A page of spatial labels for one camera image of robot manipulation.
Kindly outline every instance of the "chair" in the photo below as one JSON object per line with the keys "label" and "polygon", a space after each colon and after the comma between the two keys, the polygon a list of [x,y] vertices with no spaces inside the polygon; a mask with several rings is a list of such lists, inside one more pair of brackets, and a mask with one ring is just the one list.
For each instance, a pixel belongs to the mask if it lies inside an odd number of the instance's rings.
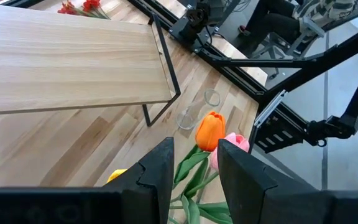
{"label": "chair", "polygon": [[[301,34],[295,41],[292,43],[287,42],[285,39],[281,38],[276,33],[272,32],[268,35],[268,37],[262,42],[264,46],[263,49],[254,52],[251,55],[251,58],[259,58],[265,52],[268,52],[272,59],[276,59],[276,54],[280,56],[280,58],[284,58],[285,55],[292,56],[293,58],[303,58],[313,42],[319,38],[324,37],[325,33],[331,29],[334,29],[348,21],[351,21],[358,17],[358,8],[352,12],[346,18],[331,22],[325,25],[323,28],[317,26],[312,20],[309,18],[304,18],[303,22],[306,24],[307,28],[312,30],[316,35],[312,37],[311,40],[307,40],[306,38],[310,38],[306,36],[306,34]],[[274,79],[279,71],[278,68],[275,68],[276,73],[270,75],[269,79]]]}

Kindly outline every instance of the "green leaf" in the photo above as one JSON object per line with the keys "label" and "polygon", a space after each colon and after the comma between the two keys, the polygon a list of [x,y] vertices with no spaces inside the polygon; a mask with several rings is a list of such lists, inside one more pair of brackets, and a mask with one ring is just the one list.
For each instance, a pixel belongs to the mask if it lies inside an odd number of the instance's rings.
{"label": "green leaf", "polygon": [[184,195],[181,196],[181,204],[183,205],[183,209],[186,213],[187,220],[190,220],[189,201]]}
{"label": "green leaf", "polygon": [[195,194],[197,192],[197,190],[202,189],[205,187],[205,185],[209,184],[213,179],[215,179],[215,177],[217,177],[219,175],[218,172],[213,173],[211,176],[205,178],[204,181],[202,181],[202,183],[196,185],[195,187],[193,187],[192,189],[187,190],[187,194],[191,195],[191,194]]}
{"label": "green leaf", "polygon": [[193,154],[189,159],[182,161],[180,168],[178,169],[178,175],[174,181],[174,184],[179,183],[181,180],[187,177],[189,171],[197,165],[197,163],[201,162],[203,159],[209,156],[208,152],[198,152]]}
{"label": "green leaf", "polygon": [[207,168],[208,168],[208,159],[205,158],[203,160],[203,163],[201,163],[201,165],[197,169],[196,173],[191,178],[191,180],[187,183],[187,186],[185,187],[185,190],[183,191],[185,193],[186,197],[192,198],[197,194],[197,191],[189,193],[189,190],[193,189],[194,187],[196,187],[197,185],[202,183],[202,181],[204,180],[204,176],[205,176]]}
{"label": "green leaf", "polygon": [[177,167],[177,171],[175,173],[175,177],[173,178],[174,179],[174,183],[178,183],[179,181],[177,181],[178,179],[178,173],[179,173],[179,170],[181,169],[181,165],[183,164],[183,161],[189,159],[192,155],[198,153],[198,152],[201,152],[201,149],[197,146],[197,144],[195,144],[193,146],[193,148],[190,150],[190,152],[185,156],[185,158],[178,164],[178,167]]}
{"label": "green leaf", "polygon": [[232,224],[233,221],[231,220],[231,217],[228,213],[219,213],[219,212],[206,212],[202,208],[198,209],[200,211],[200,215],[202,217],[205,217],[212,222],[215,222],[217,224]]}
{"label": "green leaf", "polygon": [[208,213],[230,214],[227,202],[197,204],[197,206],[198,206],[198,208],[200,208]]}
{"label": "green leaf", "polygon": [[200,211],[198,210],[197,204],[192,199],[186,198],[184,195],[181,197],[181,202],[183,204],[183,209],[185,210],[188,223],[200,224]]}

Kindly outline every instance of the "concrete floor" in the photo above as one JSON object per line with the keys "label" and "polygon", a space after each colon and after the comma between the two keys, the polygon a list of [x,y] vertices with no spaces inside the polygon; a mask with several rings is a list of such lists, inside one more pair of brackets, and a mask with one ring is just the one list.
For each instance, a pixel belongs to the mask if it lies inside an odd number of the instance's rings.
{"label": "concrete floor", "polygon": [[[220,28],[225,38],[238,45],[237,27],[249,20],[257,1],[253,0],[242,12],[233,12]],[[358,32],[350,22],[329,32],[317,40],[308,54],[324,52],[326,47],[340,44]],[[272,68],[263,68],[272,74]],[[271,88],[296,69],[281,68],[274,80],[268,80]],[[321,120],[331,115],[340,116],[346,109],[358,85],[358,55],[330,69],[325,74],[290,92],[284,102],[307,120]],[[317,189],[358,190],[358,133],[349,139],[329,139],[325,148],[312,147],[308,143],[264,154],[260,149],[255,157],[286,172],[288,175],[306,181]]]}

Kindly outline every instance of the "black metal frame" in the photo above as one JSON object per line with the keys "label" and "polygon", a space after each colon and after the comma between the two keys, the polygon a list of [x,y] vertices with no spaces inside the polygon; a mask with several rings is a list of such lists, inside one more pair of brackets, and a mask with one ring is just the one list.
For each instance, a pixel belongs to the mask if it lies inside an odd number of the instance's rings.
{"label": "black metal frame", "polygon": [[168,70],[171,75],[173,87],[175,89],[175,95],[173,96],[173,98],[170,101],[168,101],[168,103],[161,109],[161,111],[158,112],[158,114],[152,121],[150,121],[150,116],[149,116],[149,111],[147,110],[147,105],[142,105],[144,117],[146,120],[146,125],[148,127],[151,127],[161,117],[161,115],[164,114],[164,112],[171,106],[171,104],[173,102],[175,102],[175,100],[177,100],[177,98],[181,94],[178,79],[177,79],[177,76],[175,75],[175,70],[173,69],[171,56],[169,55],[167,43],[165,42],[164,35],[162,34],[160,19],[158,18],[158,16],[155,13],[152,13],[152,17],[149,20],[149,25],[152,25],[153,21],[155,22],[155,26],[156,26],[157,32],[158,32],[158,37],[160,38],[160,41],[161,41],[162,51],[164,53],[165,60],[167,61]]}
{"label": "black metal frame", "polygon": [[[16,7],[29,7],[37,4],[42,0],[12,0],[5,2],[3,5],[16,6]],[[161,27],[172,34],[172,36],[182,44],[182,46],[194,51],[199,57],[207,61],[213,68],[222,73],[228,80],[233,82],[242,91],[247,93],[251,98],[257,101],[259,106],[259,112],[262,111],[269,101],[281,90],[292,91],[302,84],[316,78],[318,75],[324,73],[326,70],[335,67],[341,62],[349,59],[350,57],[358,54],[358,33],[341,43],[335,45],[322,54],[308,57],[305,60],[239,60],[227,58],[221,51],[212,45],[205,44],[200,48],[200,44],[190,46],[188,42],[185,42],[178,38],[175,33],[177,30],[173,30],[173,27],[177,22],[185,22],[187,18],[185,16],[177,18],[172,12],[161,5],[156,0],[128,0],[136,8],[142,11],[150,19],[158,17],[158,22]],[[290,67],[290,68],[302,68],[301,70],[288,77],[278,85],[274,86],[270,90],[267,90],[257,80],[251,77],[245,72],[242,67]],[[168,103],[157,115],[157,118],[171,104]],[[145,111],[146,122],[148,126],[155,122],[155,119],[150,122],[148,117],[147,108],[143,105]],[[291,146],[292,144],[300,143],[303,141],[308,142],[312,146],[317,146],[319,140],[322,140],[322,136],[312,135],[308,129],[311,124],[317,123],[316,121],[308,122],[301,116],[292,111],[286,104],[280,103],[277,108],[270,115],[269,119],[263,124],[257,131],[255,128],[252,130],[252,138],[255,139],[255,143],[261,147],[265,152],[271,152],[283,147]],[[280,136],[284,141],[278,141],[277,137]]]}

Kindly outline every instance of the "clear glass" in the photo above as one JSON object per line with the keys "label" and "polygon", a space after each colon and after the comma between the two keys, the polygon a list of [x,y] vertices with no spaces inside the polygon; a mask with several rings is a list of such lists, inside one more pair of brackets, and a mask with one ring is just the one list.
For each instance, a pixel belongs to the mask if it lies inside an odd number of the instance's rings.
{"label": "clear glass", "polygon": [[203,117],[215,107],[221,104],[221,96],[213,89],[204,91],[203,97],[192,102],[192,104],[177,116],[177,124],[180,128],[189,130],[194,128]]}

